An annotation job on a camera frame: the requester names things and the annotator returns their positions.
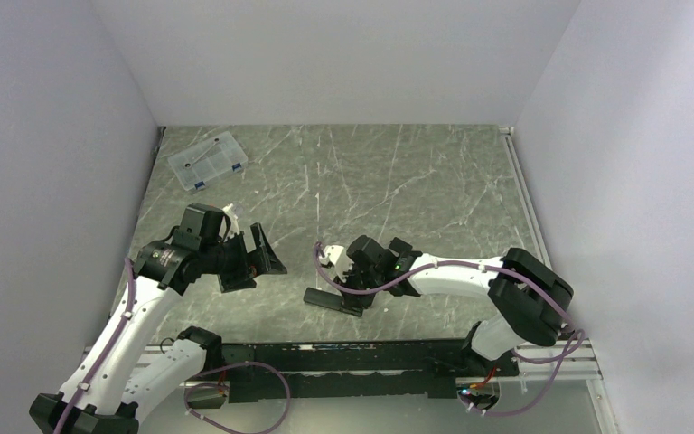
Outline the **black remote control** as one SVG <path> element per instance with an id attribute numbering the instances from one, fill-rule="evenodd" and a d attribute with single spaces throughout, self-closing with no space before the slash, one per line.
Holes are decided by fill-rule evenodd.
<path id="1" fill-rule="evenodd" d="M 343 297 L 317 288 L 307 288 L 303 301 L 312 306 L 323 307 L 334 311 L 342 311 Z"/>

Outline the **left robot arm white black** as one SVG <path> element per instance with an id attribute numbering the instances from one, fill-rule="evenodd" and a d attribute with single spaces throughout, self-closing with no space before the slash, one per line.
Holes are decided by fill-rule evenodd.
<path id="1" fill-rule="evenodd" d="M 219 335 L 190 326 L 144 370 L 137 361 L 187 288 L 215 276 L 224 291 L 256 286 L 259 276 L 285 275 L 259 223 L 248 250 L 233 205 L 191 203 L 166 238 L 125 260 L 127 286 L 77 370 L 55 393 L 40 393 L 29 415 L 43 433 L 136 433 L 149 413 L 193 377 L 231 369 Z"/>

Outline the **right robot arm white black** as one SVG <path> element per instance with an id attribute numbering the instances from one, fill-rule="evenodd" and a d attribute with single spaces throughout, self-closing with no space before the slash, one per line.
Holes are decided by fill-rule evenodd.
<path id="1" fill-rule="evenodd" d="M 449 259 L 394 238 L 388 246 L 361 235 L 348 247 L 315 250 L 316 263 L 335 272 L 331 286 L 367 297 L 448 295 L 489 301 L 495 315 L 474 325 L 461 353 L 466 371 L 483 375 L 498 358 L 530 343 L 549 347 L 570 330 L 572 287 L 522 248 L 487 259 Z"/>

